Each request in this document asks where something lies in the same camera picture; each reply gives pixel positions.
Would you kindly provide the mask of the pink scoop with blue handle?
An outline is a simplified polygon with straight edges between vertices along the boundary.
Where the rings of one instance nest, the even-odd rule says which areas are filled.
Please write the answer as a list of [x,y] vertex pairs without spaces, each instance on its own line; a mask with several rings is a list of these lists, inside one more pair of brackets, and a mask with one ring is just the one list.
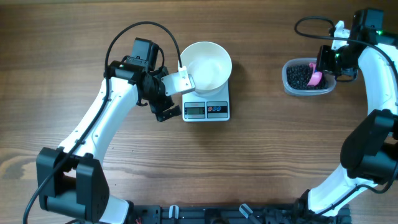
[[322,80],[323,73],[319,72],[316,69],[315,63],[309,63],[308,66],[312,69],[312,75],[311,75],[310,80],[308,81],[307,85],[308,86],[317,86]]

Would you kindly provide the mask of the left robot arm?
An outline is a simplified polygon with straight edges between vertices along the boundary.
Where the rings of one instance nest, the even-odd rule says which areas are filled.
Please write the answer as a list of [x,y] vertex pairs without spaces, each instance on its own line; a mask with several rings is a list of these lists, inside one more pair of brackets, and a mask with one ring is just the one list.
[[169,73],[155,68],[162,49],[146,39],[134,41],[131,55],[105,64],[104,80],[93,104],[75,130],[56,149],[43,148],[36,159],[38,189],[33,198],[42,210],[80,223],[129,223],[134,204],[114,197],[103,160],[116,131],[142,100],[157,121],[181,113],[172,95],[194,89],[186,66]]

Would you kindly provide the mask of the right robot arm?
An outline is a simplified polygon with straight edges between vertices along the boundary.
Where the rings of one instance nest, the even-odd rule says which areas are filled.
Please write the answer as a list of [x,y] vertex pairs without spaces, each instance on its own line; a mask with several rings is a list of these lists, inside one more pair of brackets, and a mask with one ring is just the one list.
[[355,12],[351,29],[331,24],[314,73],[347,75],[362,72],[368,115],[345,139],[340,164],[319,186],[306,190],[287,216],[291,223],[342,223],[339,211],[365,190],[387,192],[397,180],[397,34],[382,28],[384,13],[366,8]]

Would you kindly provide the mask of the white digital kitchen scale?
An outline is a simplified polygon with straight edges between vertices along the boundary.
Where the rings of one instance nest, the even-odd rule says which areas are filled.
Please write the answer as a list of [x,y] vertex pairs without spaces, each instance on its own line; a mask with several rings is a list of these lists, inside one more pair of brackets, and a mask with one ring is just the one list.
[[228,121],[230,103],[228,83],[208,93],[195,91],[182,95],[182,118],[185,122]]

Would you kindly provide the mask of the white plastic bowl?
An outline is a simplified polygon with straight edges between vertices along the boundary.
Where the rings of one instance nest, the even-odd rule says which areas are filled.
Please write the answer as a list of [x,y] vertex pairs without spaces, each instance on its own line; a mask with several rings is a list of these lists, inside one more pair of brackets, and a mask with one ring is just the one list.
[[229,53],[214,42],[195,42],[180,56],[199,94],[220,89],[231,75],[232,59]]

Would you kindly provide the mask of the clear plastic container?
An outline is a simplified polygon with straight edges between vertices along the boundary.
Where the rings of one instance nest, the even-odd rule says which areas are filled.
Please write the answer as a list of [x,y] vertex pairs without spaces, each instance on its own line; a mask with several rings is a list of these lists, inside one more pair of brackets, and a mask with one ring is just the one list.
[[318,85],[307,85],[312,74],[310,63],[315,62],[316,58],[296,58],[289,60],[283,66],[282,81],[287,94],[294,96],[315,96],[327,94],[335,88],[335,78],[327,74],[323,74]]

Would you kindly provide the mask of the black beans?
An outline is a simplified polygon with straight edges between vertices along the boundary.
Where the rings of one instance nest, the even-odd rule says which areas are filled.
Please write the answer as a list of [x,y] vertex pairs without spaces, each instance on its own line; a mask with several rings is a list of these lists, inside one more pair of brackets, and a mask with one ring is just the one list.
[[296,90],[322,90],[329,86],[325,77],[322,77],[321,82],[317,86],[308,86],[307,83],[312,75],[312,69],[307,65],[293,65],[286,69],[287,82]]

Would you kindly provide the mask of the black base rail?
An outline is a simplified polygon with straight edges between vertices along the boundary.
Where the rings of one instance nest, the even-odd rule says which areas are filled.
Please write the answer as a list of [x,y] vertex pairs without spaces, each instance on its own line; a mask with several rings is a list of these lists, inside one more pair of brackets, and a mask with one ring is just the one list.
[[288,223],[331,223],[351,224],[351,211],[345,205],[334,217],[315,217],[307,212],[296,212],[292,204],[250,206],[215,206],[215,207],[169,207],[135,205],[127,218],[133,224],[288,224]]

